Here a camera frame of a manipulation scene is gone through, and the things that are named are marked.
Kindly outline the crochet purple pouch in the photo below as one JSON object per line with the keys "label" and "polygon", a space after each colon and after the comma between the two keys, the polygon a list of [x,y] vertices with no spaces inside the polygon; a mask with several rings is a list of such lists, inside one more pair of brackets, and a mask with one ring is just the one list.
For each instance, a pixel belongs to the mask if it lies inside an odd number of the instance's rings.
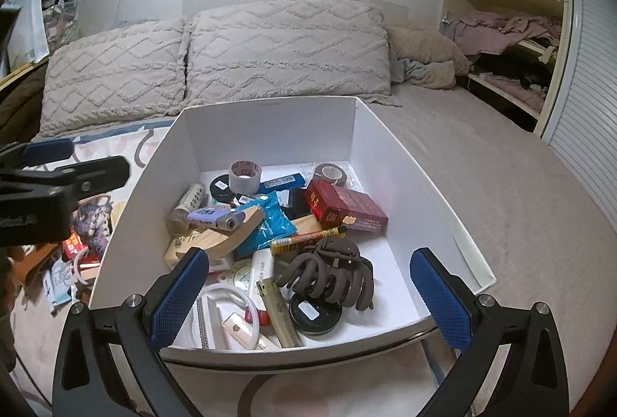
{"label": "crochet purple pouch", "polygon": [[85,200],[73,215],[73,228],[89,251],[99,259],[105,256],[112,235],[113,202],[108,194]]}

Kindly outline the wooden curved piece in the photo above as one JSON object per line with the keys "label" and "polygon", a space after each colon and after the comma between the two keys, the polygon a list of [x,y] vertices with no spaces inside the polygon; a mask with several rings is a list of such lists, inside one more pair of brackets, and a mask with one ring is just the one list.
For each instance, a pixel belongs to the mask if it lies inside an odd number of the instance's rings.
{"label": "wooden curved piece", "polygon": [[176,255],[180,257],[191,248],[198,248],[206,252],[210,260],[219,260],[236,250],[260,225],[265,214],[263,209],[253,206],[242,210],[245,219],[239,227],[231,232],[216,229],[205,229],[194,235],[188,236],[185,243]]}

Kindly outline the purple lighter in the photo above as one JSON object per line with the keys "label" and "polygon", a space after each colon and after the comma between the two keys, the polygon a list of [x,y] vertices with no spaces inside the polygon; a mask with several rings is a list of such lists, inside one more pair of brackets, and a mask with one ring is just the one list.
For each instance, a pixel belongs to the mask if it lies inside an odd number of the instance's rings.
{"label": "purple lighter", "polygon": [[192,225],[224,232],[235,231],[244,219],[243,211],[222,206],[200,208],[187,215],[187,221]]}

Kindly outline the left knitted beige pillow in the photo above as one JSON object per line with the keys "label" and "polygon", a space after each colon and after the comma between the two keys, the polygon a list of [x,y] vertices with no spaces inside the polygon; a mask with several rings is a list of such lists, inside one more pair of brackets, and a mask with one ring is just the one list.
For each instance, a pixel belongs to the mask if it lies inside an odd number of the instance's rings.
{"label": "left knitted beige pillow", "polygon": [[177,113],[187,48],[182,17],[88,35],[59,48],[46,69],[39,135]]}

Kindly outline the knitted beige pillow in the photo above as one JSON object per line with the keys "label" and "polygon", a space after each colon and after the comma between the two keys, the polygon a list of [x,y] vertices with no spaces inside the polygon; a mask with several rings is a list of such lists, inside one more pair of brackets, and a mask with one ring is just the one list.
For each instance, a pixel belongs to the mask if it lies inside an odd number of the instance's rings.
{"label": "knitted beige pillow", "polygon": [[59,48],[46,69],[39,135],[177,113],[187,48],[182,17],[88,35]]}
{"label": "knitted beige pillow", "polygon": [[187,103],[314,95],[394,105],[384,16],[373,2],[261,0],[191,17]]}

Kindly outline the brown hair claw clip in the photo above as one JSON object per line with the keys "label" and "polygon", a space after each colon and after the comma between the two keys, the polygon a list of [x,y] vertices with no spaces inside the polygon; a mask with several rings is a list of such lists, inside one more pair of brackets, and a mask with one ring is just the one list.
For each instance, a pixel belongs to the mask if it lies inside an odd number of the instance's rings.
{"label": "brown hair claw clip", "polygon": [[357,311],[373,308],[374,269],[351,240],[327,236],[298,254],[277,280],[295,295]]}

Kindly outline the gold ruler stick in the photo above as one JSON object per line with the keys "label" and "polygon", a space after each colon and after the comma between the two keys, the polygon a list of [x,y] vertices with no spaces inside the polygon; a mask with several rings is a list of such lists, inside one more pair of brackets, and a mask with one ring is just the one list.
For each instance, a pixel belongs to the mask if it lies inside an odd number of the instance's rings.
{"label": "gold ruler stick", "polygon": [[303,346],[297,330],[288,312],[288,305],[282,298],[279,287],[273,278],[258,280],[256,283],[263,305],[269,315],[271,324],[282,348],[299,348]]}

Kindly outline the blue snack packet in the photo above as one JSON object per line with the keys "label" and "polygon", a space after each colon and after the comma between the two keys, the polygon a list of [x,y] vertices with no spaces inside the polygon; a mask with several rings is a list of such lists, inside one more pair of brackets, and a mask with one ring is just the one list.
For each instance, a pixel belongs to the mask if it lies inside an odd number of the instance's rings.
{"label": "blue snack packet", "polygon": [[248,258],[257,250],[269,248],[272,240],[292,236],[297,231],[282,211],[276,193],[265,194],[239,206],[238,210],[246,210],[253,206],[263,209],[265,216],[257,229],[235,250],[239,258]]}

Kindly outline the red cigarette box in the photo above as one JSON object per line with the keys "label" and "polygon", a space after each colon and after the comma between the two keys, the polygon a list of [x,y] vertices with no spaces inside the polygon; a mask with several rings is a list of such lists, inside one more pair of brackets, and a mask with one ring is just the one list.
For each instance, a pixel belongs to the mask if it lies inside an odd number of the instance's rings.
{"label": "red cigarette box", "polygon": [[364,192],[312,180],[304,197],[324,229],[345,226],[351,230],[381,232],[388,224],[388,216]]}

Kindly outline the white tape roll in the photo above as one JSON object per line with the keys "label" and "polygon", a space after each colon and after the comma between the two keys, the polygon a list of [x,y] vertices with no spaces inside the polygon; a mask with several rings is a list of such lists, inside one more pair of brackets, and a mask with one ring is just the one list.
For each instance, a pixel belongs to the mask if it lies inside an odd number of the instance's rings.
{"label": "white tape roll", "polygon": [[253,161],[238,160],[228,169],[229,188],[236,194],[253,196],[260,190],[261,166]]}

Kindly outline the white cardboard box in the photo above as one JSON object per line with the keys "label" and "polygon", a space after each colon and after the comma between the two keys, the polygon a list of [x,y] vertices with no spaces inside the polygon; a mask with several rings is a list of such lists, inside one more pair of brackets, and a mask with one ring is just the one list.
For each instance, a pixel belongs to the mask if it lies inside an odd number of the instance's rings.
{"label": "white cardboard box", "polygon": [[[203,229],[176,236],[174,210],[202,184],[204,201],[227,187],[229,169],[255,169],[241,186],[309,179],[320,164],[342,168],[346,185],[335,196],[340,213],[324,197],[310,201],[306,216],[285,215],[291,191],[278,189],[245,201],[241,227],[223,233]],[[344,308],[328,333],[303,334],[298,346],[283,348],[272,329],[267,349],[223,333],[211,348],[199,345],[199,327],[209,320],[228,324],[246,308],[219,291],[222,283],[252,293],[256,279],[275,277],[292,253],[272,255],[282,237],[344,226],[373,268],[372,304],[364,311]],[[258,372],[315,367],[392,349],[433,329],[428,308],[410,278],[413,252],[427,248],[474,293],[496,281],[472,236],[440,191],[401,144],[361,100],[354,97],[285,97],[190,107],[181,112],[142,171],[126,201],[103,255],[91,295],[94,309],[122,304],[145,294],[189,249],[207,254],[211,267],[198,291],[211,304],[188,306],[181,330],[161,350],[165,361],[209,370]]]}

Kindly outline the dark brown tape roll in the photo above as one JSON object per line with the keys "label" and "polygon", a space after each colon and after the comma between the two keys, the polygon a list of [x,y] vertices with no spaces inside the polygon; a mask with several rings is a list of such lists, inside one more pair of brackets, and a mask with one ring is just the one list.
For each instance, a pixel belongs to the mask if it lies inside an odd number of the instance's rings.
{"label": "dark brown tape roll", "polygon": [[341,166],[333,163],[319,163],[315,166],[313,179],[329,183],[332,186],[345,187],[347,173]]}

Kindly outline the beige plush cushion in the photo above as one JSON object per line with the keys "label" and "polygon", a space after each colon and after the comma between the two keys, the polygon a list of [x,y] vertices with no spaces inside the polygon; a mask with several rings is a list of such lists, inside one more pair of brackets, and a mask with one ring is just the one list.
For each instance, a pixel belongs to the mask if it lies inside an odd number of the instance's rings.
{"label": "beige plush cushion", "polygon": [[417,23],[386,24],[391,82],[433,90],[456,86],[469,74],[470,62],[460,48],[437,29]]}

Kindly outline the right knitted beige pillow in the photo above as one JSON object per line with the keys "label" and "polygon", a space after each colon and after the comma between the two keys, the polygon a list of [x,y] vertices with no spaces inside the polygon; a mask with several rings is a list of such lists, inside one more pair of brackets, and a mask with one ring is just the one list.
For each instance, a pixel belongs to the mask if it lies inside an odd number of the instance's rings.
{"label": "right knitted beige pillow", "polygon": [[191,17],[187,103],[314,95],[394,105],[384,16],[373,2],[261,0]]}

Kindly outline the wardrobe shelf with clothes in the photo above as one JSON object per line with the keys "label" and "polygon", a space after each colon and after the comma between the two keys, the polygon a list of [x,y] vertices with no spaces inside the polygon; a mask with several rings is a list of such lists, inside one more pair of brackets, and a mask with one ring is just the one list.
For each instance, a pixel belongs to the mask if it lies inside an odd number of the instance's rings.
{"label": "wardrobe shelf with clothes", "polygon": [[541,136],[561,87],[571,23],[569,0],[443,0],[440,27],[469,60],[465,88]]}

